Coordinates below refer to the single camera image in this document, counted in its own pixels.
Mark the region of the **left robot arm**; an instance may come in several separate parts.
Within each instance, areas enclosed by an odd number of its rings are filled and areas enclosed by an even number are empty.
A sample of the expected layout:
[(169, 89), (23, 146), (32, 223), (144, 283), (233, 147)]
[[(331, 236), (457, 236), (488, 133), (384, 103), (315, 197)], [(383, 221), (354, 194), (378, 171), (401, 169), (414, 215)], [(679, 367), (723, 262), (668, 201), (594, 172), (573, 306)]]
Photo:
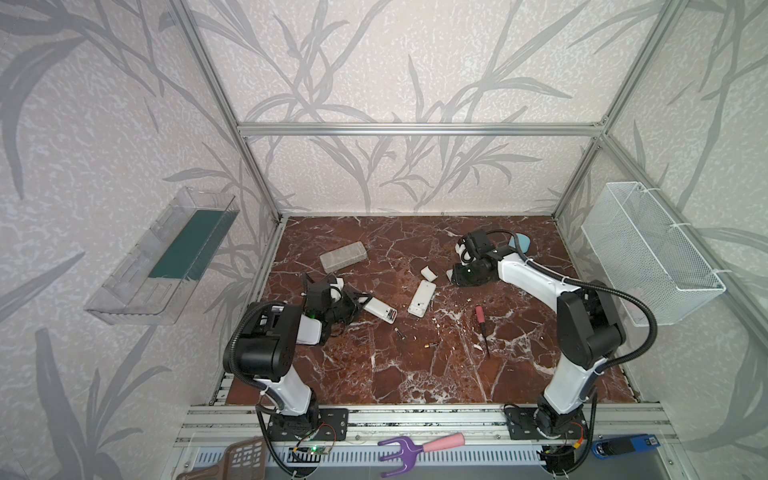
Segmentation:
[(319, 422), (315, 392), (293, 366), (296, 348), (323, 346), (346, 330), (371, 300), (333, 274), (322, 280), (302, 275), (302, 301), (254, 302), (235, 328), (223, 354), (224, 370), (271, 402), (257, 411), (278, 424)]

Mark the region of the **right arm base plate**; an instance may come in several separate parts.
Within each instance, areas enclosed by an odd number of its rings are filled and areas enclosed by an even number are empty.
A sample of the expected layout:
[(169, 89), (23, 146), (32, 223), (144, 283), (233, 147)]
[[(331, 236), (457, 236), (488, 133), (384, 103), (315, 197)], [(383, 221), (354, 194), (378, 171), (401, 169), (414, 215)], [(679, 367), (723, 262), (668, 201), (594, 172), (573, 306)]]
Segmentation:
[(586, 422), (583, 408), (560, 414), (547, 405), (522, 407), (505, 404), (502, 409), (511, 440), (583, 440)]

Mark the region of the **white remote control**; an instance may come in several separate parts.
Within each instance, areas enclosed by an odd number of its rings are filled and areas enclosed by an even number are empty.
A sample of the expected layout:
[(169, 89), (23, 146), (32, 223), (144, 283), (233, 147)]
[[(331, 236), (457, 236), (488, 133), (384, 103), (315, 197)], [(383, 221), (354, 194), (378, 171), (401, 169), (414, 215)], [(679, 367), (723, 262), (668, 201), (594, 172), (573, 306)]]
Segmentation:
[(396, 309), (390, 307), (388, 304), (375, 297), (369, 297), (365, 300), (362, 300), (361, 305), (364, 311), (374, 315), (376, 318), (379, 318), (380, 320), (383, 320), (390, 325), (392, 325), (397, 318), (398, 312)]
[(432, 301), (435, 291), (436, 285), (433, 282), (422, 280), (408, 306), (408, 313), (415, 317), (423, 318)]

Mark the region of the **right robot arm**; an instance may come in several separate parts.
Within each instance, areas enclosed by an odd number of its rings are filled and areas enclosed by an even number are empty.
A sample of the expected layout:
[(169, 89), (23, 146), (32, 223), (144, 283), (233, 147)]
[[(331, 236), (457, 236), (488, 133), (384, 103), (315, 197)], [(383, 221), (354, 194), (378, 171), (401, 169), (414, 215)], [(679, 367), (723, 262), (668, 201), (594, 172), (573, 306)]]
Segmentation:
[(601, 283), (585, 283), (538, 264), (517, 245), (498, 246), (484, 230), (458, 241), (459, 262), (451, 282), (458, 287), (501, 281), (517, 287), (556, 314), (560, 349), (555, 373), (537, 401), (535, 421), (551, 430), (568, 424), (625, 341), (612, 295)]

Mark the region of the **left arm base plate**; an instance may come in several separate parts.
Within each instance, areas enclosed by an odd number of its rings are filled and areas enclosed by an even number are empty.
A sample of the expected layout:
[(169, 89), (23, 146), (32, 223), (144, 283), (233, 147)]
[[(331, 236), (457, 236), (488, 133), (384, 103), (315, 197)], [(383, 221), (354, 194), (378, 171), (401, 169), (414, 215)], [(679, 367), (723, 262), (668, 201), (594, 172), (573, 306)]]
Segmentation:
[(298, 416), (275, 415), (267, 423), (273, 441), (343, 441), (349, 426), (349, 410), (320, 408)]

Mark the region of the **pink handled screwdriver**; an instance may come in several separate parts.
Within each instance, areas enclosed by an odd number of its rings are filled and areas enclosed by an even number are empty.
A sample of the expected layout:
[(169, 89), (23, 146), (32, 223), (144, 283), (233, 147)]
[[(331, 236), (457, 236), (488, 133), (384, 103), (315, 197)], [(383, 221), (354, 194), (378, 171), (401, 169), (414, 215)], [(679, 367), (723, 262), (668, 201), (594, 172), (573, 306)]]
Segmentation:
[(481, 306), (476, 306), (475, 314), (476, 314), (476, 320), (479, 324), (481, 335), (483, 338), (486, 355), (490, 356), (490, 348), (489, 348), (488, 338), (487, 338), (486, 320), (485, 320), (485, 314), (484, 314), (483, 308)]

